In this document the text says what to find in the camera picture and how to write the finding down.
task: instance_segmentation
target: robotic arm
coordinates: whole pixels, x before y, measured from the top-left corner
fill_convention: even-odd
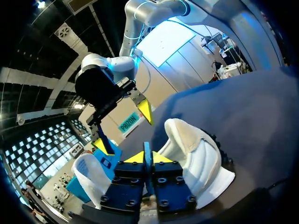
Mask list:
[[[144,26],[155,27],[174,17],[189,14],[189,6],[183,0],[129,0],[125,6],[126,26],[120,56],[105,58],[97,54],[87,55],[76,77],[75,89],[79,96],[92,104],[95,113],[87,120],[96,141],[113,154],[100,123],[124,96],[129,96],[146,120],[153,125],[151,105],[140,93],[134,81],[142,52],[135,48]]]
[[[183,0],[130,0],[126,3],[126,26],[120,56],[131,56],[132,49],[140,40],[144,25],[156,27],[174,16],[186,16],[190,8]]]

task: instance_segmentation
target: table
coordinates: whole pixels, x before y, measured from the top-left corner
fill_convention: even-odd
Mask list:
[[[236,179],[195,216],[203,222],[254,189],[271,186],[292,173],[299,148],[298,87],[299,77],[292,68],[281,67],[177,93],[155,110],[155,126],[143,122],[119,145],[122,160],[140,152],[144,141],[158,151],[167,141],[164,122],[168,118],[183,119],[215,134],[221,149],[235,162]],[[284,187],[270,191],[274,200]]]

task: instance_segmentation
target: ceiling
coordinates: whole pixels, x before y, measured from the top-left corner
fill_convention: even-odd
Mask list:
[[[44,8],[21,2],[8,9],[12,31],[1,34],[0,132],[17,127],[18,115],[27,124],[80,112],[73,105],[84,100],[74,83],[83,57],[117,56],[125,26],[127,0],[45,0]]]

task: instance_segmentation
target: ceiling beam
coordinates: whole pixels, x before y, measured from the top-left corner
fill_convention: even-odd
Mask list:
[[[104,33],[104,30],[103,30],[103,28],[102,28],[102,26],[101,26],[101,24],[100,24],[100,21],[99,21],[99,19],[98,19],[98,16],[97,16],[97,14],[96,14],[95,11],[94,11],[93,5],[90,4],[88,7],[89,7],[90,11],[92,12],[95,21],[97,22],[97,25],[98,25],[98,27],[99,27],[99,29],[100,29],[101,34],[103,35],[103,38],[104,38],[104,40],[105,40],[105,42],[106,42],[106,44],[107,44],[107,46],[108,46],[108,48],[109,48],[110,53],[112,54],[113,57],[115,57],[115,54],[113,53],[112,48],[111,48],[111,46],[110,46],[110,44],[109,44],[109,41],[107,40],[107,37],[106,37],[106,35],[105,35],[105,33]]]

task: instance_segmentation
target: white sneaker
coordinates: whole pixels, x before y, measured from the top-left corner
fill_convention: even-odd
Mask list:
[[[204,131],[180,119],[168,119],[164,126],[169,139],[158,153],[180,163],[183,178],[200,209],[229,187],[235,173],[221,166],[220,151]]]

